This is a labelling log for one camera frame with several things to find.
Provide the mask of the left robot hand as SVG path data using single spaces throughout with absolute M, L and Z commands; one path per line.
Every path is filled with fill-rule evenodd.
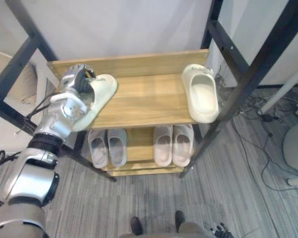
M 63 75 L 60 81 L 60 91 L 75 94 L 92 93 L 90 83 L 95 77 L 92 66 L 83 63 L 73 65 Z

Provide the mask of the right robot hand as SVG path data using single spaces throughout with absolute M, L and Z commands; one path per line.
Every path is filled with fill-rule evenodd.
M 206 228 L 211 231 L 216 238 L 234 238 L 233 233 L 223 222 L 220 222 L 220 225 L 217 225 L 216 228 L 206 224 Z

